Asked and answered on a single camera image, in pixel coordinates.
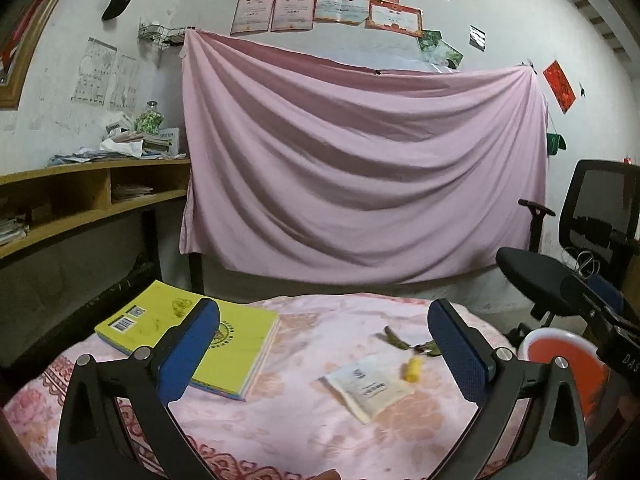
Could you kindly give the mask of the person left hand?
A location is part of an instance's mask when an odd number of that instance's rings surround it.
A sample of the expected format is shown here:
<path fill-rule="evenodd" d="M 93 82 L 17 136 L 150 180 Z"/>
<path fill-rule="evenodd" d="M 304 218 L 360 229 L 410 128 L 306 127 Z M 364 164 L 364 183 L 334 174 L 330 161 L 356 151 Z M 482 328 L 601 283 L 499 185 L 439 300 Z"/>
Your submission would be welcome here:
<path fill-rule="evenodd" d="M 310 480 L 341 480 L 341 478 L 341 475 L 335 469 L 330 469 L 323 471 L 321 474 L 316 474 Z"/>

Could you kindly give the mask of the person right hand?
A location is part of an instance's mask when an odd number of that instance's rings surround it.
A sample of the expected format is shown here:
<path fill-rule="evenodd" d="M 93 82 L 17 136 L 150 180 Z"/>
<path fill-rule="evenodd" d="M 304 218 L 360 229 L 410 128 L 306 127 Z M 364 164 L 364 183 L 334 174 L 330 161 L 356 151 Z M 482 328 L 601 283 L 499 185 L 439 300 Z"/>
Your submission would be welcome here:
<path fill-rule="evenodd" d="M 604 433 L 616 414 L 622 416 L 623 422 L 633 422 L 639 416 L 639 398 L 620 374 L 607 368 L 604 379 L 590 396 L 590 409 L 585 416 L 589 443 Z"/>

